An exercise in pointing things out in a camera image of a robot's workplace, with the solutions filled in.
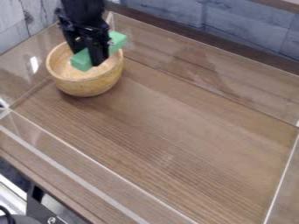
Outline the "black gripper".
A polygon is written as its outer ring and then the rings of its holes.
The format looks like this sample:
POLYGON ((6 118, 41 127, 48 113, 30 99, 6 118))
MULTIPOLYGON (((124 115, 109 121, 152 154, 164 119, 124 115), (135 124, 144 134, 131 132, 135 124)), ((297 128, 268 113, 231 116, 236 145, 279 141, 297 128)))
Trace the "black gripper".
POLYGON ((60 0, 54 10, 62 36, 73 53, 84 49, 80 37, 88 36, 85 44, 93 67, 108 59, 109 36, 104 11, 104 0, 60 0))

